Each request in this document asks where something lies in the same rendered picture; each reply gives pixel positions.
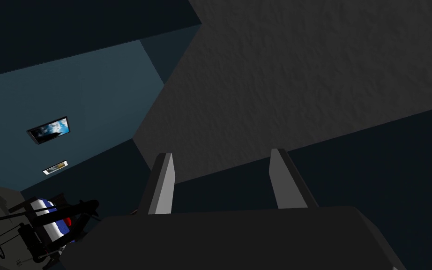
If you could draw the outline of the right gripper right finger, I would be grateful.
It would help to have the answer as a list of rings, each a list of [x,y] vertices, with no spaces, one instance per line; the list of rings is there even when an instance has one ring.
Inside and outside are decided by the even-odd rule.
[[[318,207],[287,151],[271,150],[268,173],[278,209]]]

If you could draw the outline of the dark framed sky picture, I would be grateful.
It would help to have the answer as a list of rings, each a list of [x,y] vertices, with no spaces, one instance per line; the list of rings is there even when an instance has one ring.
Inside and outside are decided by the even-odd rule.
[[[62,117],[26,131],[35,144],[42,144],[68,134],[70,127],[67,117]]]

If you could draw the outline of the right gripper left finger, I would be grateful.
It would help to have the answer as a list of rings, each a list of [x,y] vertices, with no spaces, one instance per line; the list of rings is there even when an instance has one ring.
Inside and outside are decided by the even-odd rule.
[[[171,153],[160,153],[153,165],[139,204],[140,215],[170,214],[175,185]]]

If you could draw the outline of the black exercise machine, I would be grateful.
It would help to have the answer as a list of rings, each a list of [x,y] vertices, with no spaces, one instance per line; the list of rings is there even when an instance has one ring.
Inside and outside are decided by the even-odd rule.
[[[67,203],[63,195],[51,200],[33,197],[9,209],[9,215],[0,221],[25,216],[29,223],[15,226],[35,263],[48,259],[42,270],[50,270],[59,262],[60,255],[69,243],[80,241],[90,219],[98,219],[97,200]]]

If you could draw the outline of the small white framed picture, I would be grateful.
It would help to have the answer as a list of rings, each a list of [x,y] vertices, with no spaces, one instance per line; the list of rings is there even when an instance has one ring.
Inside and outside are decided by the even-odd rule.
[[[52,166],[52,167],[50,167],[48,169],[43,170],[43,173],[45,175],[49,175],[49,174],[54,173],[54,172],[56,172],[56,171],[58,171],[58,170],[60,170],[60,169],[62,169],[64,167],[67,167],[67,166],[68,166],[68,162],[67,161],[62,161],[62,162],[57,163],[56,165],[54,165],[54,166]]]

